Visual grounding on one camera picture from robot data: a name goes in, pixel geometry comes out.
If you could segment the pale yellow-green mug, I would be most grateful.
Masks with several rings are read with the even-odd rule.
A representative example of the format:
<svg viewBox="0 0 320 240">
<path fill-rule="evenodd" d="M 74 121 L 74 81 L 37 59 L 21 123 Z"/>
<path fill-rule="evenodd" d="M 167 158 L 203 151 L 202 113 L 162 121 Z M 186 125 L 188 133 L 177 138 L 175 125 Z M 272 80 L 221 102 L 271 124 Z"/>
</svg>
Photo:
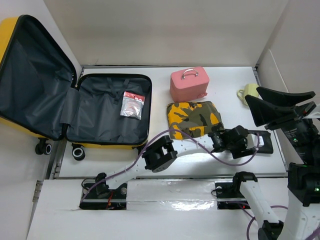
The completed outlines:
<svg viewBox="0 0 320 240">
<path fill-rule="evenodd" d="M 244 89 L 239 89 L 236 95 L 245 106 L 248 106 L 246 96 L 259 98 L 259 93 L 257 91 L 258 87 L 259 85 L 256 83 L 248 83 L 245 85 Z"/>
</svg>

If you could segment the black pouch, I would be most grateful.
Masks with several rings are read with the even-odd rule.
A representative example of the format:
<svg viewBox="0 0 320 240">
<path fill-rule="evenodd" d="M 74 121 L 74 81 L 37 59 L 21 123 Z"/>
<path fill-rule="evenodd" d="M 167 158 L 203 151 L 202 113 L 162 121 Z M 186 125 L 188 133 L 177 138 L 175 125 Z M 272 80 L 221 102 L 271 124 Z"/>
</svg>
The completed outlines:
<svg viewBox="0 0 320 240">
<path fill-rule="evenodd" d="M 273 154 L 274 149 L 271 140 L 271 133 L 265 130 L 249 130 L 247 139 L 247 150 L 255 150 L 258 147 L 260 154 Z"/>
</svg>

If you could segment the camouflage garment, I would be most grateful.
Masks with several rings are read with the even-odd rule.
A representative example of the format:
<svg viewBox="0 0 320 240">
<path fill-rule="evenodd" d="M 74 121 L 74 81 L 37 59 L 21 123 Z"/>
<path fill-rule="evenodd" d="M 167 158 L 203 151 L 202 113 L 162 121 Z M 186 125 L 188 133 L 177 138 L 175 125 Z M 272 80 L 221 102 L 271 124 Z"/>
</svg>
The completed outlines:
<svg viewBox="0 0 320 240">
<path fill-rule="evenodd" d="M 167 105 L 166 115 L 169 133 L 174 140 L 183 140 L 186 133 L 192 138 L 198 138 L 212 131 L 223 131 L 221 114 L 211 101 L 176 102 Z"/>
</svg>

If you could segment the pink cosmetic case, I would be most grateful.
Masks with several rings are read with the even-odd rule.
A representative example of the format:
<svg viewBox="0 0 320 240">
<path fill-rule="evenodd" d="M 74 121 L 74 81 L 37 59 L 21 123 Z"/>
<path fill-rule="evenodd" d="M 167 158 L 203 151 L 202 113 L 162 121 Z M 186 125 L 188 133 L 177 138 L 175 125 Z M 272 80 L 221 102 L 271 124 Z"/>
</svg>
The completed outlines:
<svg viewBox="0 0 320 240">
<path fill-rule="evenodd" d="M 210 78 L 201 66 L 175 71 L 170 75 L 170 95 L 175 103 L 190 102 L 207 96 Z"/>
</svg>

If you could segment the clear plastic bag red label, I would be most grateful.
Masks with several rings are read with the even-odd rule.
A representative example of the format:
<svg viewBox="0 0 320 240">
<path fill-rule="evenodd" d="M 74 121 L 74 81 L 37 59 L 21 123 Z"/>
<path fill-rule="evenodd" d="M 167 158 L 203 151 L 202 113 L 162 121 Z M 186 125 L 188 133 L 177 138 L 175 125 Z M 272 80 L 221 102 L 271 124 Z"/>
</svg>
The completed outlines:
<svg viewBox="0 0 320 240">
<path fill-rule="evenodd" d="M 120 115 L 141 120 L 144 103 L 145 96 L 125 91 L 123 94 Z"/>
</svg>

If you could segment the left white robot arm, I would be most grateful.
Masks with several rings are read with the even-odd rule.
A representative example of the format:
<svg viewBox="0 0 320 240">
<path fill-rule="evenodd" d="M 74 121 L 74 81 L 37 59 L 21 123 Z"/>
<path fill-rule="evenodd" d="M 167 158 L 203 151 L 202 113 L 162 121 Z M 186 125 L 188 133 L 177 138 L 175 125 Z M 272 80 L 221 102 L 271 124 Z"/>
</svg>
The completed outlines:
<svg viewBox="0 0 320 240">
<path fill-rule="evenodd" d="M 90 187 L 100 198 L 107 198 L 111 192 L 118 189 L 122 184 L 134 179 L 146 171 L 152 173 L 162 172 L 179 157 L 205 153 L 209 154 L 218 162 L 230 166 L 231 163 L 219 159 L 214 153 L 229 151 L 233 159 L 249 156 L 251 159 L 258 152 L 261 144 L 260 137 L 253 137 L 246 128 L 238 125 L 230 130 L 214 130 L 200 137 L 191 137 L 183 133 L 182 140 L 171 139 L 163 131 L 152 139 L 140 152 L 137 159 L 111 175 L 100 173 L 96 176 L 95 183 Z"/>
</svg>

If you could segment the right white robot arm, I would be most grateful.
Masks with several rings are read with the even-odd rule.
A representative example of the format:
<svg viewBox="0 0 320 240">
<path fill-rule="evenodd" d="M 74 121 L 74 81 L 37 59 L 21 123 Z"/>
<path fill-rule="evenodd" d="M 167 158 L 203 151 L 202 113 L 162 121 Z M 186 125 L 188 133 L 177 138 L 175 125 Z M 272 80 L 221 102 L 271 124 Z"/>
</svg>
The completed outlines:
<svg viewBox="0 0 320 240">
<path fill-rule="evenodd" d="M 258 224 L 260 240 L 312 240 L 320 234 L 320 133 L 313 119 L 320 107 L 313 91 L 286 93 L 258 87 L 259 98 L 245 97 L 257 127 L 282 130 L 301 164 L 291 162 L 287 173 L 288 206 L 284 221 L 273 212 L 251 172 L 237 172 L 231 191 L 244 196 Z"/>
</svg>

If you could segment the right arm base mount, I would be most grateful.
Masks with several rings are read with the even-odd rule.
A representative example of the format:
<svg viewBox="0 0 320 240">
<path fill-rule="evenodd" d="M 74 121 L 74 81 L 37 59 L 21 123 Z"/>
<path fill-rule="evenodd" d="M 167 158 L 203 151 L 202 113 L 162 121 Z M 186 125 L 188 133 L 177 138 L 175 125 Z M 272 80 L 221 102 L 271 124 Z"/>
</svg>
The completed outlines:
<svg viewBox="0 0 320 240">
<path fill-rule="evenodd" d="M 237 172 L 232 181 L 216 181 L 211 194 L 217 199 L 218 210 L 249 210 L 251 207 L 240 192 L 241 183 L 247 181 L 257 182 L 258 179 L 252 172 Z"/>
</svg>

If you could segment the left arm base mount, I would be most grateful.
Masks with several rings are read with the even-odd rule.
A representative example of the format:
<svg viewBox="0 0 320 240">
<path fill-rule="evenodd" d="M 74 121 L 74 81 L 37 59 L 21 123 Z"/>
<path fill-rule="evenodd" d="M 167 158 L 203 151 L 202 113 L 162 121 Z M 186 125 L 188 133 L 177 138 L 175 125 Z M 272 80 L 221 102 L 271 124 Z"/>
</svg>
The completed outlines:
<svg viewBox="0 0 320 240">
<path fill-rule="evenodd" d="M 110 190 L 106 182 L 102 182 L 80 202 L 79 208 L 82 210 L 126 210 L 127 188 L 128 184 L 123 183 L 117 189 Z"/>
</svg>

